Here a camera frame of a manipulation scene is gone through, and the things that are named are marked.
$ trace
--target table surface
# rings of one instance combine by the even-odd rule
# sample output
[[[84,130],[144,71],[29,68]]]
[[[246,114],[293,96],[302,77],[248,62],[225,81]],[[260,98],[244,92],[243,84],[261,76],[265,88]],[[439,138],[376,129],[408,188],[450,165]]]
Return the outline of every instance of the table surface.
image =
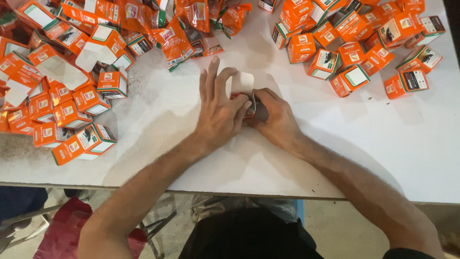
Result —
[[[430,46],[444,59],[427,75],[430,89],[389,100],[383,81],[410,52],[399,48],[394,60],[371,82],[338,98],[329,82],[290,65],[271,32],[281,10],[257,8],[232,40],[216,32],[224,48],[221,68],[252,73],[255,88],[269,87],[292,106],[302,131],[324,146],[369,168],[410,200],[460,203],[460,71],[442,2],[426,0],[424,16],[439,15],[447,33]],[[212,57],[194,59],[168,72],[161,50],[138,58],[129,70],[129,98],[95,118],[118,143],[93,161],[56,166],[48,148],[32,138],[0,135],[0,182],[118,187],[191,133],[200,111],[198,79]],[[209,157],[190,167],[169,190],[213,193],[343,198],[308,163],[244,129]]]

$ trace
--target orange plastic packet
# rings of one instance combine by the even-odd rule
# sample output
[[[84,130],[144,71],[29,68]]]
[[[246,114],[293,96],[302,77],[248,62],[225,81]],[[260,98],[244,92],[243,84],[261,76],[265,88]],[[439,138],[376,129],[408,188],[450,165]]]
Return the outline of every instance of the orange plastic packet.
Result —
[[[235,37],[243,27],[246,14],[252,9],[251,4],[232,5],[224,8],[223,14],[219,17],[214,29],[225,33],[229,39]]]
[[[209,32],[207,0],[174,0],[174,14],[184,23],[202,32]]]
[[[166,56],[170,72],[195,53],[195,49],[190,45],[187,36],[180,27],[177,16],[173,17],[165,29],[156,29],[152,32],[154,33],[152,36],[161,44],[161,50]]]

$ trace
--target floor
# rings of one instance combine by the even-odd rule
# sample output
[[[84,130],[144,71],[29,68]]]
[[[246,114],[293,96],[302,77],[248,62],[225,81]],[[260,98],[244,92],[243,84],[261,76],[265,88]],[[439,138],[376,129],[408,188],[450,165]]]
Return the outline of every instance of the floor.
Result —
[[[98,190],[90,193],[89,204],[93,209],[99,207],[111,192]],[[155,236],[154,243],[166,259],[176,259],[194,224],[190,219],[191,194],[163,194],[158,204],[150,211],[144,223],[147,225],[167,217],[173,209],[177,216]],[[52,189],[45,207],[62,204],[67,200],[62,189]],[[317,243],[318,252],[328,258],[380,259],[389,244],[383,232],[369,223],[347,201],[304,200],[305,228]],[[28,235],[33,227],[40,224],[36,217],[31,226],[20,235]],[[0,259],[31,259],[43,238],[43,233],[23,244],[9,248],[0,254]],[[154,259],[149,246],[146,246],[140,259]]]

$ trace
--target orange pouch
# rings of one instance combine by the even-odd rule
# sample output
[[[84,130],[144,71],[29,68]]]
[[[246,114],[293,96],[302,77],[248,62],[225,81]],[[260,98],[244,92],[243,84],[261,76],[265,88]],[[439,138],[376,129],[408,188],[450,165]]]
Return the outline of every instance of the orange pouch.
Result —
[[[173,71],[180,63],[189,59],[194,48],[187,40],[187,36],[180,27],[177,16],[174,16],[165,29],[152,30],[155,40],[161,44],[161,50],[166,56],[169,71]]]
[[[181,21],[202,32],[209,32],[207,0],[175,0],[173,10]]]

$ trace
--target cardboard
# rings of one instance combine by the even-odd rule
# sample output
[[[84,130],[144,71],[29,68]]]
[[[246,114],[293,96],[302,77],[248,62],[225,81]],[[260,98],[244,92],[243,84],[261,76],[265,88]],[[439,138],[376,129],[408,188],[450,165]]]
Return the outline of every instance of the cardboard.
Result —
[[[54,117],[58,127],[79,129],[92,122],[92,116],[78,110],[75,102],[69,100],[54,108]]]
[[[443,58],[431,50],[427,45],[422,45],[411,52],[396,69],[399,72],[421,69],[425,74],[430,73]]]
[[[337,52],[340,54],[340,60],[336,74],[350,69],[353,65],[361,64],[366,59],[366,55],[358,42],[346,43],[339,47]]]
[[[288,31],[295,31],[307,23],[313,7],[310,0],[286,0],[280,13],[280,20]]]
[[[26,106],[21,110],[8,114],[8,123],[13,133],[33,135],[34,127],[41,123],[30,119],[29,108]]]
[[[148,41],[144,34],[136,31],[128,32],[123,35],[126,45],[136,56],[141,56],[152,49],[152,44]]]
[[[439,16],[420,18],[423,23],[423,31],[406,41],[406,48],[427,45],[446,32]]]
[[[114,63],[123,53],[126,42],[118,31],[110,26],[97,25],[90,39],[75,60],[82,70],[90,72],[98,62]]]
[[[54,119],[54,106],[49,95],[36,98],[29,103],[29,116],[31,120],[47,123]]]
[[[103,154],[115,143],[117,140],[107,127],[92,123],[55,147],[52,154],[56,164],[63,165],[75,158],[97,158],[98,154]]]
[[[75,134],[74,129],[58,127],[48,122],[34,127],[34,147],[58,147]]]
[[[331,86],[339,97],[347,97],[353,91],[370,82],[369,76],[360,65],[340,73],[333,80]]]
[[[334,76],[337,70],[340,54],[325,49],[318,49],[310,65],[304,63],[305,73],[311,77],[317,77],[322,80],[328,80]]]
[[[49,44],[34,50],[28,58],[40,72],[63,83],[69,90],[74,90],[89,80],[87,74],[80,71]]]
[[[51,87],[49,93],[53,106],[58,106],[66,101],[72,100],[72,94],[74,92],[65,87],[64,84],[59,83]]]
[[[77,109],[91,116],[99,115],[111,108],[109,100],[96,91],[94,86],[88,86],[72,94]]]
[[[123,70],[102,72],[97,91],[107,99],[128,97],[128,79]]]
[[[324,21],[324,23],[318,26],[312,33],[313,38],[315,38],[317,42],[316,48],[337,51],[337,49],[345,43],[329,21]]]
[[[419,15],[409,10],[395,15],[380,27],[378,37],[385,48],[395,47],[419,34],[423,28]]]
[[[388,65],[394,57],[395,55],[386,50],[382,45],[377,44],[366,53],[366,59],[361,63],[361,67],[371,77]]]
[[[422,70],[399,73],[385,81],[384,87],[386,95],[391,100],[430,89]]]
[[[283,49],[289,44],[291,37],[294,35],[299,35],[301,31],[302,29],[298,28],[293,32],[289,32],[282,22],[278,22],[275,24],[275,27],[273,28],[271,38],[275,42],[278,49]]]
[[[289,63],[291,64],[309,61],[316,52],[313,34],[307,33],[293,36],[287,47],[287,52]]]

